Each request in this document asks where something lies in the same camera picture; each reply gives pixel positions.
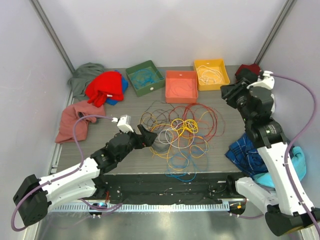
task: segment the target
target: orange tray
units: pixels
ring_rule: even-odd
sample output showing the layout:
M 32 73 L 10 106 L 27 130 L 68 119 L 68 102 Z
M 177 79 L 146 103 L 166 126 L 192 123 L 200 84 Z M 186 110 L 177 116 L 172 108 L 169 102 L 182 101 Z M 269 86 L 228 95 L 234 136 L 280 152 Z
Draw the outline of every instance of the orange tray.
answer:
M 195 60 L 193 69 L 199 91 L 220 90 L 221 86 L 230 83 L 222 58 Z
M 197 98 L 197 73 L 195 71 L 166 71 L 166 103 L 193 104 L 197 102 Z

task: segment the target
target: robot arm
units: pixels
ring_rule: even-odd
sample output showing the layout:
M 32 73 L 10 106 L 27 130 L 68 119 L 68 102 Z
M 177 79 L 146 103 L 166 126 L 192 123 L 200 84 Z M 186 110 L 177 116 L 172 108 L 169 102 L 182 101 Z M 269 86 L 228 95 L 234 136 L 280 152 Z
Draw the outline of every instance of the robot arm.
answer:
M 150 147 L 157 138 L 156 133 L 147 131 L 141 124 L 137 126 L 141 134 L 137 134 L 130 126 L 130 116 L 114 118 L 112 121 L 117 123 L 120 132 L 85 159 L 82 167 L 77 164 L 53 175 L 37 178 L 33 174 L 24 179 L 13 197 L 15 205 L 36 187 L 50 182 L 29 196 L 19 208 L 26 227 L 37 223 L 62 204 L 80 198 L 102 197 L 108 190 L 108 185 L 100 176 L 115 169 L 133 149 Z M 77 169 L 79 170 L 73 174 L 52 181 Z
M 315 208 L 299 181 L 296 171 L 288 156 L 285 163 L 287 141 L 281 125 L 271 114 L 274 111 L 274 86 L 272 72 L 265 71 L 257 82 L 250 83 L 245 78 L 239 82 L 221 87 L 221 96 L 226 103 L 237 109 L 244 121 L 245 132 L 262 157 L 272 181 L 275 193 L 267 192 L 250 177 L 229 179 L 233 181 L 233 190 L 250 199 L 264 214 L 271 231 L 280 236 L 290 231 L 306 228 L 312 224 L 306 210 L 301 205 L 290 183 L 286 164 L 307 208 L 320 220 L 320 209 Z

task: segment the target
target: dark red cloth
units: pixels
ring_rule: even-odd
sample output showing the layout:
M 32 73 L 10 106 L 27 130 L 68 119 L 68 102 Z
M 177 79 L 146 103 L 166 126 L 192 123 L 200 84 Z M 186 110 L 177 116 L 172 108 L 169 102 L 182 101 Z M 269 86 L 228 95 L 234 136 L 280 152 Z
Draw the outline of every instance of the dark red cloth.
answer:
M 257 75 L 259 75 L 259 72 L 260 72 L 260 70 L 261 70 L 260 67 L 259 67 L 259 65 L 258 65 L 258 64 L 255 64 L 255 63 L 254 63 L 254 64 L 251 64 L 251 65 L 242 64 L 242 65 L 239 67 L 239 69 L 236 71 L 235 75 L 237 76 L 242 69 L 249 69 L 251 72 L 253 72 L 254 74 L 257 74 Z
M 90 98 L 88 103 L 93 103 L 99 108 L 106 102 L 107 98 L 122 101 L 124 94 L 121 77 L 121 74 L 116 71 L 107 71 L 97 76 L 85 89 L 85 95 Z

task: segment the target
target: gray table surface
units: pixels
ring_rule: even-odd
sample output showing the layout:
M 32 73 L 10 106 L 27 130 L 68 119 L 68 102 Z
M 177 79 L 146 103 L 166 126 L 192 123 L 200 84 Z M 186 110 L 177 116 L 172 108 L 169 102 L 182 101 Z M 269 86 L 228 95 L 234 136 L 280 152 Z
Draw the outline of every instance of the gray table surface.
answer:
M 226 66 L 229 78 L 235 80 L 235 72 L 239 66 Z M 190 71 L 192 67 L 163 67 L 161 70 L 181 70 Z M 120 117 L 121 115 L 131 116 L 131 126 L 137 129 L 142 113 L 155 101 L 165 102 L 165 88 L 158 89 L 153 93 L 137 97 L 132 86 L 129 84 L 124 94 L 124 101 L 118 102 L 115 106 L 105 104 L 107 116 Z M 216 91 L 199 91 L 198 103 L 214 108 L 221 113 L 225 121 L 225 131 L 222 136 L 213 137 L 209 142 L 210 150 L 207 153 L 208 161 L 203 156 L 196 160 L 196 164 L 201 170 L 213 173 L 239 172 L 240 170 L 225 157 L 225 153 L 231 143 L 236 141 L 244 133 L 244 123 L 239 112 L 226 104 L 221 99 L 221 92 Z M 170 109 L 164 104 L 155 103 L 152 109 Z M 222 133 L 223 122 L 221 117 L 218 119 L 217 133 Z M 90 123 L 88 127 L 87 139 L 80 142 L 84 156 L 88 157 L 96 150 L 105 146 L 114 135 L 118 132 L 115 123 L 106 119 L 99 119 L 97 123 Z M 58 171 L 65 170 L 80 162 L 80 153 L 74 142 L 64 143 L 58 163 Z M 110 174 L 138 174 L 138 173 L 165 173 L 167 171 L 166 159 L 153 156 L 149 148 L 132 151 L 122 162 L 118 164 Z M 189 166 L 186 172 L 194 172 L 193 166 Z

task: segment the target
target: blue fabric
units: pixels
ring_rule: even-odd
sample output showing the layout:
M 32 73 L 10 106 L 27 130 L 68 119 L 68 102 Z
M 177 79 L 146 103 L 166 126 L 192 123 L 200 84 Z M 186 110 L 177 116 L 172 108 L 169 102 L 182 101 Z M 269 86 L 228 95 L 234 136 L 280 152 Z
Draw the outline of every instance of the blue fabric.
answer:
M 307 174 L 305 154 L 299 146 L 292 149 L 293 157 L 291 158 L 292 165 L 299 180 L 301 181 Z M 271 179 L 270 173 L 260 173 L 253 176 L 253 179 L 261 185 L 274 188 L 275 185 Z
M 307 173 L 305 155 L 299 146 L 294 147 L 292 153 L 291 161 L 301 181 Z M 275 187 L 267 166 L 246 133 L 229 146 L 225 156 L 257 183 L 271 188 Z
M 122 93 L 125 93 L 125 91 L 127 90 L 128 86 L 129 86 L 129 83 L 128 81 L 125 79 L 125 77 L 123 75 L 121 75 L 121 85 L 122 85 Z M 110 98 L 107 98 L 106 101 L 105 101 L 107 104 L 110 104 L 112 106 L 116 105 L 117 104 L 117 100 L 113 100 L 113 99 L 110 99 Z
M 264 161 L 246 133 L 229 146 L 225 156 L 250 177 L 268 172 Z

